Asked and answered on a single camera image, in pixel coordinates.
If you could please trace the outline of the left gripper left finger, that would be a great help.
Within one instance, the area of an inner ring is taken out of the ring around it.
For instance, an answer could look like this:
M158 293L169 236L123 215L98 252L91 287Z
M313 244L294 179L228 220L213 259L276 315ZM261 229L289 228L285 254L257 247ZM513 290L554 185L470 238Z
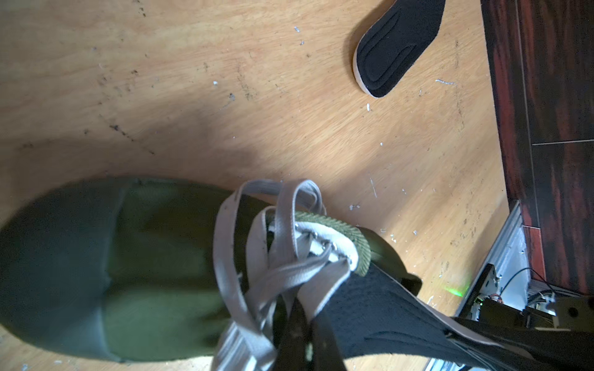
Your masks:
M309 369L306 348L310 327L301 303L296 299L278 348L274 371L304 371Z

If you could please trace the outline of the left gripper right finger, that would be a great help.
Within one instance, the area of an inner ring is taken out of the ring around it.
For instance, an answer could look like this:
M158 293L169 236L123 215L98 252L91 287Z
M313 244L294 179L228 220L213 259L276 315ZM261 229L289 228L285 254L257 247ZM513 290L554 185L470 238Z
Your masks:
M317 315L312 320L312 349L312 370L346 370L336 337L326 315Z

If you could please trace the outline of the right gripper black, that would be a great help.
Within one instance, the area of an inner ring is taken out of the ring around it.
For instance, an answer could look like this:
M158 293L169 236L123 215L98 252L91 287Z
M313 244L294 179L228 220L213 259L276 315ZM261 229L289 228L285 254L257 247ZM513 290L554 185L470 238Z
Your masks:
M468 367L485 370L592 370L593 316L562 315L552 327L494 326L452 318L446 334L471 357Z

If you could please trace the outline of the green shoe white laces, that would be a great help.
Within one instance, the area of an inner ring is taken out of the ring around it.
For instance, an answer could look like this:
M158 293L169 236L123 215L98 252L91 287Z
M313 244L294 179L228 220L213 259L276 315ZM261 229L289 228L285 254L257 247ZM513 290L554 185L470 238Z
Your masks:
M297 299L312 370L312 320L371 267L417 297L422 281L394 249L327 216L310 180L253 180L230 192L93 179L32 201L1 229L1 323L71 356L208 356L214 370L273 370Z

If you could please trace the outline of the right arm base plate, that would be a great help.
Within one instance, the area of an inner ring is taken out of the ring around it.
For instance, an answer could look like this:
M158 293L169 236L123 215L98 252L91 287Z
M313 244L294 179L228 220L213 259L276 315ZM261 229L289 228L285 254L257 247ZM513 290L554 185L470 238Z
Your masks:
M464 295L456 311L456 317L477 321L480 306L485 299L499 293L500 279L493 264L485 264L483 270L474 279L471 288Z

